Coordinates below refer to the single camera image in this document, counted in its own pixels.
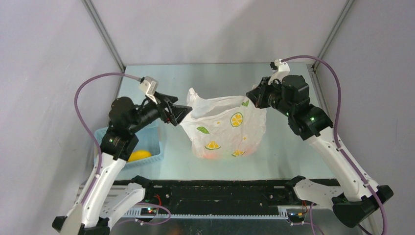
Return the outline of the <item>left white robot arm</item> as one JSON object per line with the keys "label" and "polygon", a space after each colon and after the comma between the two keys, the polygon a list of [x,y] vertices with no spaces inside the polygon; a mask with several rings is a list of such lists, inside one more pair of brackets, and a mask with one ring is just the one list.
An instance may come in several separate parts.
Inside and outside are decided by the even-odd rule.
{"label": "left white robot arm", "polygon": [[192,108],[177,105],[178,98],[156,92],[146,96],[141,105],[129,97],[117,98],[111,104],[110,125],[98,146],[93,171],[72,209],[54,219],[52,226],[61,235],[108,235],[113,226],[134,205],[149,204],[155,191],[130,182],[127,188],[105,203],[113,183],[138,144],[136,132],[161,119],[177,126]]}

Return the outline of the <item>white plastic bag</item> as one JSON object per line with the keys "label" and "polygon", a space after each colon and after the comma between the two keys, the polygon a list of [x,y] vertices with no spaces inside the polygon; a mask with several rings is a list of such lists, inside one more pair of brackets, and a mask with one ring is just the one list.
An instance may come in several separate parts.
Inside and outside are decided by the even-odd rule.
{"label": "white plastic bag", "polygon": [[266,132],[266,109],[256,108],[245,96],[203,99],[193,88],[187,105],[192,111],[181,127],[193,154],[203,159],[227,159],[254,153]]}

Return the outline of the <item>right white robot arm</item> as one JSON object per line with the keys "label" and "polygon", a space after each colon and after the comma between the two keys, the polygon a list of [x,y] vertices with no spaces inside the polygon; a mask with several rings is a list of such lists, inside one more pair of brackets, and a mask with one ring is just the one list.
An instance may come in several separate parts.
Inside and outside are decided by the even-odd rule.
{"label": "right white robot arm", "polygon": [[292,205],[309,201],[328,208],[345,226],[354,228],[393,196],[388,185],[379,185],[357,163],[334,133],[326,112],[311,104],[309,85],[301,75],[282,80],[263,77],[246,97],[259,109],[273,108],[288,118],[293,133],[318,151],[339,186],[330,187],[302,176],[289,181],[285,200]]}

